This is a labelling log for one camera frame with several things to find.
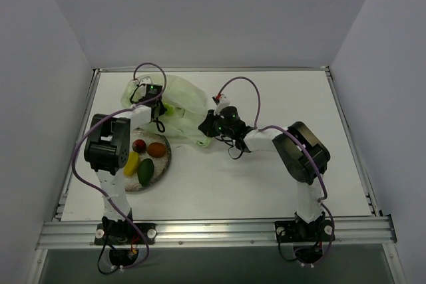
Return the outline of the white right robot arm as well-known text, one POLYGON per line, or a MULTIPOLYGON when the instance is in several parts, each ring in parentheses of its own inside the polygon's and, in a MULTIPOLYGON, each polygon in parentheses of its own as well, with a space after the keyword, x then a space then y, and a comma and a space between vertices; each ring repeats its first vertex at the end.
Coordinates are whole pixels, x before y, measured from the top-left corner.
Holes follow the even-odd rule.
POLYGON ((240 119, 236 107, 227 106, 218 114, 209 110, 198 129, 210 138, 231 139, 243 153, 276 151, 297 182, 296 233, 311 239, 319 232, 317 219, 323 215, 322 202, 327 199, 322 175, 331 155, 306 124, 297 121, 287 128, 255 128, 240 119))

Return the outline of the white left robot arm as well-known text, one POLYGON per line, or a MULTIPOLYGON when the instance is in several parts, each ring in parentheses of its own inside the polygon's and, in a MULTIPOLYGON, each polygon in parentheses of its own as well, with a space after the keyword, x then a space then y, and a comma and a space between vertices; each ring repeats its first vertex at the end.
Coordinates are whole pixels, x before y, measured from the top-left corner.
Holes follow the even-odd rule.
POLYGON ((113 114, 95 114, 87 132, 84 159, 96 173, 103 195, 104 217, 113 221, 110 236, 118 243, 128 243, 134 236, 132 209, 124 187, 124 167, 130 158, 130 134, 143 124, 165 127, 159 117, 166 112, 162 103, 164 86, 142 83, 136 86, 142 96, 130 108, 113 114))

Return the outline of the dark red fake fruit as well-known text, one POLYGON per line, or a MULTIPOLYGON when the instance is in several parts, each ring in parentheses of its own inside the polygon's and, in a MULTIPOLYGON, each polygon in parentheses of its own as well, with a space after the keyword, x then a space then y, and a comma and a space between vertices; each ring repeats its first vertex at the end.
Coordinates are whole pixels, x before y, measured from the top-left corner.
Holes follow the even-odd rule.
POLYGON ((142 139, 137 139, 132 143, 132 149, 138 154, 146 152, 146 142, 142 139))

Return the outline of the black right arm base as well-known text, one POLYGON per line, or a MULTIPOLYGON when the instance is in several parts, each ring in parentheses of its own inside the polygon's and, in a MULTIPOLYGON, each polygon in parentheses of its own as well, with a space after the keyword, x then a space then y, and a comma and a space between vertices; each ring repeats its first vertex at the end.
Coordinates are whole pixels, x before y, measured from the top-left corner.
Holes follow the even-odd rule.
POLYGON ((280 257, 286 262, 298 262, 301 267, 314 268, 328 253, 335 240, 335 228, 330 220, 319 218, 306 223, 302 220, 274 222, 280 257), (293 256, 286 257, 282 244, 293 244, 293 256))

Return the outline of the orange fake fruit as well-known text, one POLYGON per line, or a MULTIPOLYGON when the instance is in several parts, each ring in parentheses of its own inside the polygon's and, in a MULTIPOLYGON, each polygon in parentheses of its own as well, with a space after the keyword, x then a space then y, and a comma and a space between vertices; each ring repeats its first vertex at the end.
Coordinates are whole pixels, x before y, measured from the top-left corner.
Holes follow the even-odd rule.
POLYGON ((152 158, 162 158, 166 154, 167 148, 163 143, 153 142, 148 145, 146 151, 152 158))

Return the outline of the dark green fake avocado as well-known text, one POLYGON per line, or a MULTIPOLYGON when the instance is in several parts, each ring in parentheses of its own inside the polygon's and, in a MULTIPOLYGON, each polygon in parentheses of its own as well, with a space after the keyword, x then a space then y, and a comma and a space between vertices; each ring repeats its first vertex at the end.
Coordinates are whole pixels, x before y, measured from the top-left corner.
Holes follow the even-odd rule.
POLYGON ((154 175, 154 162, 150 158, 146 158, 140 162, 137 168, 138 182, 141 186, 149 185, 150 180, 154 175))

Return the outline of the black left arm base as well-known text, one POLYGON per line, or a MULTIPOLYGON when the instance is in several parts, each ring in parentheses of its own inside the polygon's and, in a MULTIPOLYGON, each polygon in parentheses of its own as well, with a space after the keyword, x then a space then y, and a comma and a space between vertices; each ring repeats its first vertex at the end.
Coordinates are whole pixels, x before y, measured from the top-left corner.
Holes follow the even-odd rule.
POLYGON ((136 222, 139 231, 125 221, 97 225, 93 243, 106 250, 106 261, 114 267, 129 267, 146 259, 146 246, 153 245, 157 235, 155 223, 136 222))

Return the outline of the pale green plastic bag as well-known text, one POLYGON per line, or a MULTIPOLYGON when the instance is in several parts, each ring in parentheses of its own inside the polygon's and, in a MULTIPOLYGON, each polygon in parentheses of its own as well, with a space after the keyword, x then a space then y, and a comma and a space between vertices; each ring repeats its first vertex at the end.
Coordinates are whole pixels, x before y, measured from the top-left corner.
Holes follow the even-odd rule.
MULTIPOLYGON (((148 73, 142 76, 150 76, 152 84, 164 84, 164 77, 161 74, 148 73)), ((165 127, 162 135, 167 138, 185 138, 200 147, 207 147, 211 138, 206 137, 198 129, 208 112, 206 93, 180 76, 169 75, 166 77, 167 83, 162 95, 162 102, 165 106, 172 106, 174 114, 172 116, 164 114, 159 118, 165 127)), ((136 86, 132 85, 130 81, 126 84, 120 99, 122 107, 131 106, 129 98, 135 88, 136 86)), ((153 122, 141 125, 140 128, 160 134, 153 122)))

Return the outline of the green fake grapes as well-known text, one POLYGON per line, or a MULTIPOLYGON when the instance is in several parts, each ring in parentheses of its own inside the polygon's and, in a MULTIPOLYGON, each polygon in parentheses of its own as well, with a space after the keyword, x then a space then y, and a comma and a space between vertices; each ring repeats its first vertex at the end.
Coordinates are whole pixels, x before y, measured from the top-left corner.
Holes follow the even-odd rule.
POLYGON ((166 112, 164 113, 166 116, 172 116, 174 114, 174 109, 172 106, 165 106, 166 112))

